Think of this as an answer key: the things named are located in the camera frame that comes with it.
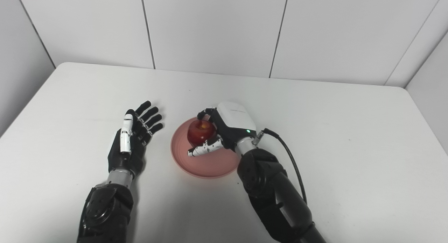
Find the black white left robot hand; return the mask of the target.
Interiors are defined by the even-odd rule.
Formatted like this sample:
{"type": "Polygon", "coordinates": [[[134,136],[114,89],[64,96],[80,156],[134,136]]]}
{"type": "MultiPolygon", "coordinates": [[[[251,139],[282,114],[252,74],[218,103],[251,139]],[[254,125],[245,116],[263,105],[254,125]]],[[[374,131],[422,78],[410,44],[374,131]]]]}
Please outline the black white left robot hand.
{"type": "Polygon", "coordinates": [[[159,108],[145,101],[137,109],[126,111],[108,153],[108,171],[124,169],[138,176],[144,168],[147,145],[163,128],[159,108]]]}

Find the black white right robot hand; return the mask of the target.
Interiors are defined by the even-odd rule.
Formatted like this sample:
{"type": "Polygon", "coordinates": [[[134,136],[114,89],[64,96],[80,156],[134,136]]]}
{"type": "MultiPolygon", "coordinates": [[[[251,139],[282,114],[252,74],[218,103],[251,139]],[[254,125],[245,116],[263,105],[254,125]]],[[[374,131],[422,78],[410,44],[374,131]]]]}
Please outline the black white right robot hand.
{"type": "Polygon", "coordinates": [[[197,119],[202,120],[206,115],[216,127],[216,135],[201,146],[189,149],[189,157],[225,148],[242,158],[248,151],[256,149],[256,145],[252,144],[257,135],[256,125],[244,106],[234,102],[221,102],[217,107],[208,107],[199,112],[197,119]]]}

